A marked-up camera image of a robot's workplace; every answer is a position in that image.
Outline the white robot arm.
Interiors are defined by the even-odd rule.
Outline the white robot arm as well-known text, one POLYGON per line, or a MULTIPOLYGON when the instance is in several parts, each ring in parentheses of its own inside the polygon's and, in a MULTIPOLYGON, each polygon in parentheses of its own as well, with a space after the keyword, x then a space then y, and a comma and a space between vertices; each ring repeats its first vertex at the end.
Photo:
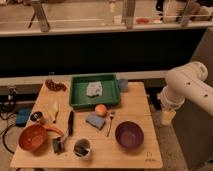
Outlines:
POLYGON ((158 95, 162 125, 171 124, 186 99, 213 116, 213 87, 205 83, 207 76, 207 67, 199 61, 175 67, 166 73, 166 85, 158 95))

